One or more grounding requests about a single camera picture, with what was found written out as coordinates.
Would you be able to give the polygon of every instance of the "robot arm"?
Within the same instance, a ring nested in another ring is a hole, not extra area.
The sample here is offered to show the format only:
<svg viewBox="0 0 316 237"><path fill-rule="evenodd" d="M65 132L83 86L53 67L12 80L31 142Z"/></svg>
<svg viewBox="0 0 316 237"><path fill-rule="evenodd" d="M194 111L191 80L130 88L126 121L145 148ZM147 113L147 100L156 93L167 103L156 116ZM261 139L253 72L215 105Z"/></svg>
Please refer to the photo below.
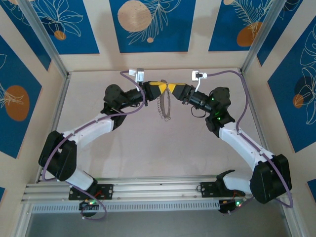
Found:
<svg viewBox="0 0 316 237"><path fill-rule="evenodd" d="M183 104L193 105L196 109L209 113L205 119L208 130L233 147L250 166L252 176L229 170L217 177L216 188L224 197L230 196L234 190L239 190L246 194L253 194L261 203L267 203L284 194L285 187L266 158L273 162L291 189L287 158L283 155L275 156L262 148L239 129L228 113L227 108L231 104L228 88L218 87L209 95L183 83L169 84L168 88Z"/></svg>
<svg viewBox="0 0 316 237"><path fill-rule="evenodd" d="M145 106L148 101L155 100L167 88L165 83L158 81L145 82L140 86L145 93ZM92 195L97 192L97 181L77 167L77 151L99 136L118 128L123 123L126 115L107 119L101 118L118 113L122 114L121 110L126 107L137 107L143 98L137 88L124 92L118 85L112 84L107 87L103 100L104 108L94 119L70 131L63 133L51 132L39 158L39 164L44 167L57 145L69 136L53 155L47 171L59 181L67 181Z"/></svg>

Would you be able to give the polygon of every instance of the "white line drawing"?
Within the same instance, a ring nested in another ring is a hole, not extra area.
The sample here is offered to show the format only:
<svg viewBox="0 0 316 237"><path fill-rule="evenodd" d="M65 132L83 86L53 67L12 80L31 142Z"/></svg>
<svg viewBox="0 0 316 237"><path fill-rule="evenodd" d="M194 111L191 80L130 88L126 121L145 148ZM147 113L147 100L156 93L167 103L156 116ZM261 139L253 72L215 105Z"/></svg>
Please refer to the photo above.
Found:
<svg viewBox="0 0 316 237"><path fill-rule="evenodd" d="M235 8L237 17L240 18L244 25L249 27L254 39L258 32L258 24L262 18L268 13L275 0L261 0L259 6L255 8L252 0L224 0L225 5L232 5Z"/></svg>
<svg viewBox="0 0 316 237"><path fill-rule="evenodd" d="M83 20L83 15L68 10L68 0L36 0L31 3L50 35L59 40L66 39L65 32L81 36L76 24Z"/></svg>
<svg viewBox="0 0 316 237"><path fill-rule="evenodd" d="M18 6L16 0L1 0L3 4L11 11L12 15L22 21L25 25L30 25L27 19L25 18L24 14L22 13L21 9Z"/></svg>
<svg viewBox="0 0 316 237"><path fill-rule="evenodd" d="M7 55L0 54L0 69L4 66L6 61ZM23 96L14 96L10 93L6 92L6 90L3 88L3 86L0 83L0 108L5 106L5 104L10 105L10 102L18 103L20 105L23 105L23 101L21 101Z"/></svg>
<svg viewBox="0 0 316 237"><path fill-rule="evenodd" d="M118 11L121 26L129 31L129 45L141 40L152 43L164 25L168 26L167 14L176 9L181 0L129 0Z"/></svg>
<svg viewBox="0 0 316 237"><path fill-rule="evenodd" d="M291 1L287 0L286 3L284 4L284 7L282 8L282 10L281 10L281 12L280 12L280 14L278 16L283 20L285 12L287 12L287 11L295 11L295 9L298 7L300 2L301 2L301 0L294 0L294 2L291 2Z"/></svg>
<svg viewBox="0 0 316 237"><path fill-rule="evenodd" d="M312 125L316 122L316 25L307 36L300 64L305 84L295 95L294 106L300 108L306 105L306 125Z"/></svg>

